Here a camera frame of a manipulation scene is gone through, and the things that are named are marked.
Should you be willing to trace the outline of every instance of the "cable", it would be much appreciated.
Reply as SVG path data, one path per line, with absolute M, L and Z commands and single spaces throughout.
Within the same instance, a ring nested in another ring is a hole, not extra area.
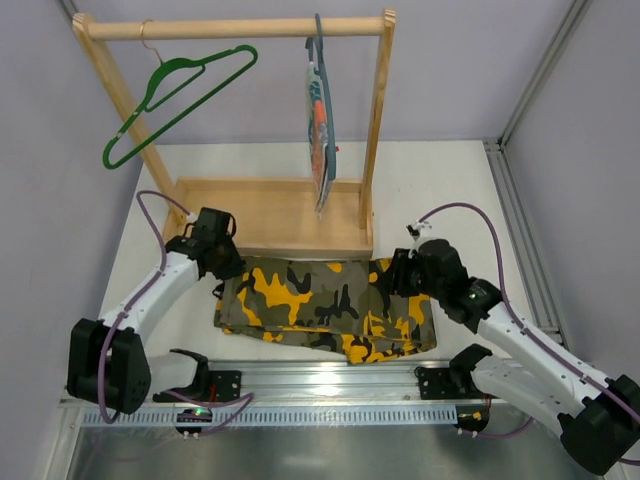
M 209 428 L 207 430 L 202 431 L 199 436 L 201 437 L 205 437 L 207 435 L 211 435 L 213 433 L 219 432 L 220 430 L 222 430 L 224 427 L 226 427 L 227 425 L 229 425 L 231 422 L 233 422 L 236 418 L 238 418 L 238 416 L 244 411 L 245 408 L 247 408 L 249 406 L 249 404 L 253 401 L 253 393 L 247 393 L 246 395 L 243 395 L 239 398 L 236 398 L 235 400 L 231 400 L 230 402 L 199 402 L 196 400 L 192 400 L 188 397 L 185 397 L 184 395 L 180 395 L 177 392 L 174 392 L 173 390 L 167 390 L 164 393 L 168 393 L 169 395 L 182 400 L 183 402 L 189 402 L 192 403 L 194 405 L 197 405 L 199 407 L 204 407 L 204 408 L 220 408 L 220 407 L 226 407 L 229 405 L 234 405 L 236 403 L 240 403 L 242 400 L 246 400 L 246 402 L 244 402 L 242 404 L 242 406 L 236 410 L 235 412 L 233 412 L 233 414 L 227 418 L 225 421 L 223 421 L 222 423 L 216 425 L 215 427 Z
M 632 467 L 640 467 L 640 460 L 629 460 L 628 458 L 621 458 L 618 462 L 623 465 L 631 465 Z
M 636 422 L 636 424 L 638 424 L 638 426 L 640 426 L 640 415 L 635 410 L 633 410 L 629 405 L 624 403 L 620 398 L 618 398 L 615 394 L 609 391 L 607 387 L 600 385 L 597 381 L 595 381 L 589 375 L 584 373 L 578 367 L 576 367 L 571 362 L 562 358 L 562 356 L 558 355 L 552 348 L 550 348 L 546 343 L 540 340 L 531 330 L 529 330 L 527 325 L 522 321 L 522 319 L 520 319 L 520 317 L 515 312 L 515 310 L 513 310 L 513 307 L 511 306 L 511 301 L 509 300 L 509 297 L 507 295 L 507 289 L 506 289 L 505 280 L 504 280 L 504 264 L 503 264 L 503 258 L 502 258 L 502 250 L 500 248 L 500 240 L 498 239 L 498 233 L 496 232 L 496 229 L 493 223 L 491 222 L 491 219 L 486 213 L 484 213 L 484 211 L 482 211 L 479 207 L 471 203 L 466 203 L 466 202 L 447 203 L 446 205 L 441 205 L 438 208 L 434 208 L 433 210 L 428 212 L 426 215 L 422 216 L 419 221 L 424 222 L 425 220 L 432 217 L 436 213 L 439 213 L 443 210 L 447 210 L 449 208 L 467 208 L 469 210 L 473 210 L 478 215 L 480 215 L 484 220 L 484 222 L 487 224 L 487 227 L 489 228 L 489 232 L 491 233 L 491 238 L 493 239 L 493 245 L 496 250 L 496 259 L 498 262 L 498 281 L 500 283 L 500 293 L 502 294 L 502 300 L 507 308 L 507 311 L 511 315 L 511 318 L 513 318 L 513 321 L 515 322 L 515 324 L 518 326 L 518 328 L 520 328 L 520 331 L 524 333 L 526 336 L 528 336 L 533 341 L 533 343 L 535 343 L 538 347 L 540 347 L 551 358 L 556 360 L 560 365 L 562 365 L 571 373 L 579 377 L 582 381 L 588 383 L 589 385 L 591 385 L 592 387 L 596 388 L 598 391 L 600 391 L 601 393 L 609 397 L 613 402 L 616 403 L 616 405 L 622 408 L 622 410 L 624 410 L 633 419 L 633 421 Z
M 469 430 L 463 430 L 462 428 L 458 428 L 458 435 L 461 435 L 461 434 L 471 435 L 473 438 L 483 438 L 485 440 L 507 440 L 508 438 L 513 438 L 517 435 L 520 435 L 531 425 L 533 425 L 533 417 L 529 417 L 521 427 L 509 433 L 470 432 Z
M 105 370 L 107 366 L 107 355 L 109 353 L 109 348 L 111 347 L 111 342 L 113 341 L 113 337 L 115 336 L 116 331 L 118 330 L 118 326 L 127 317 L 127 313 L 129 312 L 129 310 L 131 310 L 131 308 L 133 308 L 133 305 L 135 305 L 135 303 L 140 299 L 140 297 L 142 297 L 158 281 L 158 279 L 162 276 L 162 273 L 164 272 L 164 269 L 167 266 L 167 252 L 164 249 L 164 242 L 162 241 L 162 235 L 160 234 L 160 231 L 158 230 L 158 227 L 156 226 L 156 224 L 153 223 L 153 219 L 149 214 L 149 210 L 147 209 L 144 202 L 142 201 L 142 197 L 144 195 L 155 195 L 157 197 L 164 198 L 165 200 L 173 203 L 176 207 L 182 210 L 187 216 L 191 214 L 191 212 L 189 212 L 189 210 L 187 210 L 183 205 L 181 205 L 179 202 L 169 197 L 168 195 L 165 195 L 164 193 L 155 192 L 153 190 L 140 190 L 136 194 L 136 200 L 140 205 L 140 210 L 142 210 L 142 214 L 144 215 L 144 218 L 149 223 L 149 226 L 151 227 L 151 230 L 153 231 L 153 234 L 156 237 L 156 240 L 158 241 L 158 245 L 160 246 L 161 260 L 160 260 L 160 267 L 158 268 L 156 273 L 153 275 L 153 277 L 151 277 L 151 279 L 147 283 L 145 283 L 131 297 L 131 299 L 124 306 L 122 312 L 118 314 L 115 321 L 113 322 L 113 325 L 111 325 L 111 328 L 109 328 L 109 331 L 107 332 L 107 336 L 104 339 L 104 343 L 102 344 L 102 349 L 100 350 L 100 359 L 98 361 L 98 407 L 100 408 L 100 415 L 102 416 L 102 420 L 108 424 L 112 424 L 113 422 L 115 422 L 116 419 L 118 418 L 118 415 L 120 414 L 120 412 L 116 412 L 113 417 L 110 417 L 109 412 L 107 411 L 107 405 L 105 400 Z

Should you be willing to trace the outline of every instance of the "wooden clothing rack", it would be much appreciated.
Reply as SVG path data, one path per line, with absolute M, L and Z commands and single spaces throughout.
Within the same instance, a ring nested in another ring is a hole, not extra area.
M 98 23 L 90 14 L 73 18 L 73 31 L 93 63 L 118 114 L 125 121 L 137 102 L 131 95 L 107 41 L 140 40 L 141 22 Z M 210 206 L 237 219 L 235 242 L 244 255 L 286 257 L 368 258 L 373 252 L 371 183 L 375 167 L 395 11 L 380 17 L 323 18 L 324 36 L 377 36 L 373 100 L 364 172 L 361 180 L 336 179 L 318 218 L 314 212 L 315 184 L 311 178 L 180 177 L 174 181 L 153 143 L 140 152 L 158 189 L 191 211 Z M 153 21 L 144 26 L 145 40 L 313 37 L 315 19 Z M 139 145 L 150 136 L 142 116 L 129 129 Z M 169 204 L 164 237 L 182 233 L 186 218 Z

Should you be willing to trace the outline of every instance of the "clothes hanger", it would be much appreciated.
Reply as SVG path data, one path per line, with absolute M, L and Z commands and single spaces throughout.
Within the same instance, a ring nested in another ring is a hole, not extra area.
M 309 50 L 309 61 L 313 62 L 313 47 L 315 46 L 318 54 L 318 68 L 315 69 L 316 75 L 320 75 L 322 80 L 322 93 L 324 95 L 324 104 L 327 111 L 327 155 L 329 156 L 327 176 L 329 180 L 336 178 L 336 138 L 333 130 L 333 109 L 331 108 L 331 92 L 329 91 L 329 80 L 327 78 L 327 67 L 324 63 L 324 38 L 322 35 L 322 23 L 320 15 L 316 13 L 316 27 L 318 29 L 317 37 L 307 37 L 305 48 Z
M 140 104 L 135 108 L 131 116 L 124 122 L 120 130 L 118 130 L 118 133 L 116 134 L 116 136 L 113 137 L 111 140 L 109 140 L 109 142 L 107 143 L 107 146 L 104 148 L 104 152 L 102 153 L 102 163 L 104 164 L 105 168 L 107 168 L 108 170 L 115 170 L 116 168 L 122 166 L 125 162 L 129 161 L 131 158 L 137 155 L 140 151 L 142 151 L 146 146 L 148 146 L 151 142 L 157 139 L 160 135 L 162 135 L 164 132 L 169 130 L 176 123 L 178 123 L 184 117 L 189 115 L 196 108 L 198 108 L 204 102 L 209 100 L 211 97 L 213 97 L 216 93 L 218 93 L 224 87 L 226 87 L 231 82 L 233 82 L 236 78 L 238 78 L 244 72 L 249 70 L 253 65 L 255 65 L 256 61 L 258 60 L 258 52 L 254 47 L 252 47 L 251 45 L 239 45 L 236 48 L 224 50 L 223 52 L 216 53 L 215 55 L 211 55 L 209 57 L 205 57 L 200 60 L 191 60 L 189 58 L 174 58 L 165 62 L 162 60 L 162 57 L 158 53 L 158 50 L 148 46 L 147 43 L 145 42 L 144 26 L 149 21 L 150 20 L 145 20 L 140 25 L 140 40 L 142 41 L 142 44 L 145 46 L 145 48 L 149 50 L 153 50 L 155 52 L 156 56 L 158 57 L 158 60 L 160 61 L 160 66 L 151 75 L 151 78 L 149 79 L 149 83 L 147 84 L 147 91 L 145 93 L 145 96 L 142 102 L 140 102 Z M 133 125 L 133 122 L 136 121 L 136 119 L 140 116 L 142 112 L 146 112 L 146 113 L 153 112 L 156 108 L 158 108 L 160 105 L 165 103 L 171 97 L 176 95 L 186 86 L 193 83 L 194 80 L 196 80 L 205 72 L 206 66 L 208 64 L 215 62 L 216 60 L 220 60 L 222 58 L 235 55 L 236 53 L 239 53 L 239 52 L 249 52 L 252 56 L 251 60 L 242 68 L 240 68 L 231 76 L 229 76 L 227 79 L 225 79 L 223 82 L 218 84 L 213 90 L 210 90 L 206 95 L 204 95 L 203 97 L 198 99 L 195 103 L 193 103 L 192 105 L 184 109 L 182 112 L 176 115 L 173 119 L 167 122 L 164 126 L 160 127 L 155 133 L 151 134 L 149 138 L 147 138 L 144 142 L 140 143 L 140 145 L 136 146 L 133 150 L 127 153 L 120 160 L 118 160 L 115 163 L 111 163 L 110 161 L 111 150 L 113 149 L 115 144 L 118 143 L 120 138 L 122 138 L 122 136 L 127 132 L 127 130 L 131 128 L 131 125 Z M 169 92 L 167 95 L 162 97 L 160 100 L 158 100 L 152 105 L 149 105 L 151 103 L 151 100 L 153 99 L 154 94 L 156 93 L 156 90 L 158 89 L 162 81 L 169 74 L 175 72 L 176 70 L 193 69 L 193 68 L 198 69 L 196 73 L 194 73 L 191 77 L 189 77 L 187 80 L 182 82 L 176 88 L 171 90 L 171 92 Z

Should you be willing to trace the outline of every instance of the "white table surface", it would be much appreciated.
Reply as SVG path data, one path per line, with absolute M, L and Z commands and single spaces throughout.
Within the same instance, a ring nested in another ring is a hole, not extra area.
M 365 144 L 339 143 L 338 177 L 359 178 Z M 175 180 L 181 175 L 298 176 L 309 175 L 306 143 L 166 145 L 158 147 Z M 155 185 L 146 168 L 138 189 Z M 162 229 L 167 206 L 147 197 L 153 219 Z M 405 226 L 444 203 L 466 201 L 492 218 L 503 247 L 505 278 L 511 299 L 530 317 L 524 287 L 482 142 L 381 142 L 373 182 L 374 256 L 391 256 L 396 247 L 411 245 Z M 469 274 L 497 285 L 496 259 L 484 222 L 471 211 L 449 210 L 433 218 L 434 236 L 447 238 L 458 249 Z M 117 305 L 158 262 L 157 243 L 133 202 L 102 304 L 102 313 Z M 213 360 L 344 360 L 344 356 L 271 344 L 240 335 L 226 335 L 213 326 L 215 286 L 208 275 L 186 292 L 167 312 L 145 346 L 148 356 L 171 348 L 192 350 Z M 471 343 L 489 342 L 449 320 L 432 302 L 437 348 L 399 359 L 449 359 Z

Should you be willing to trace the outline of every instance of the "folded clothing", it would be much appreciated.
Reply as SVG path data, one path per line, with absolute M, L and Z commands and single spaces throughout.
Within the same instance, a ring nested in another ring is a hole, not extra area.
M 389 294 L 391 260 L 306 262 L 245 257 L 227 280 L 214 325 L 285 345 L 344 353 L 373 363 L 436 346 L 429 297 Z

